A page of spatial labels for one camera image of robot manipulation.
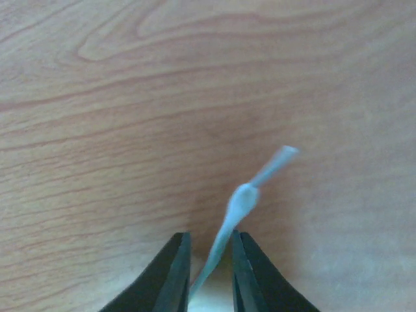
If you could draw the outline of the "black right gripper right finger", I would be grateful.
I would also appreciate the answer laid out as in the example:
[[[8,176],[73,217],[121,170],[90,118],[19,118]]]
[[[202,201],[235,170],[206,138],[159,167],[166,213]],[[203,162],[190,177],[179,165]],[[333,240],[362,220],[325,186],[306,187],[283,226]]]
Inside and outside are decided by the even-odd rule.
[[[245,312],[319,312],[279,272],[247,232],[231,236],[233,306]]]

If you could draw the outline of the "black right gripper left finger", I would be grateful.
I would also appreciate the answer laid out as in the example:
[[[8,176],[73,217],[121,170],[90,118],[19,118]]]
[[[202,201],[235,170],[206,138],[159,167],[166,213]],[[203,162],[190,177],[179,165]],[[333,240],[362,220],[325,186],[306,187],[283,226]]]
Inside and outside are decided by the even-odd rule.
[[[101,312],[188,311],[190,258],[190,233],[175,233],[141,275]]]

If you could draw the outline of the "white shoelace of red shoe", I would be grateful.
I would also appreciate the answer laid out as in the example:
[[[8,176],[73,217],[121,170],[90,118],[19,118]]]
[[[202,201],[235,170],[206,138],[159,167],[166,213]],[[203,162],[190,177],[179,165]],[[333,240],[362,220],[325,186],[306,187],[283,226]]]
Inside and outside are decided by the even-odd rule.
[[[239,185],[234,190],[227,203],[222,225],[216,234],[205,265],[190,287],[190,298],[194,297],[218,266],[233,230],[256,207],[261,186],[273,177],[278,170],[292,161],[298,153],[298,148],[282,146],[251,180]]]

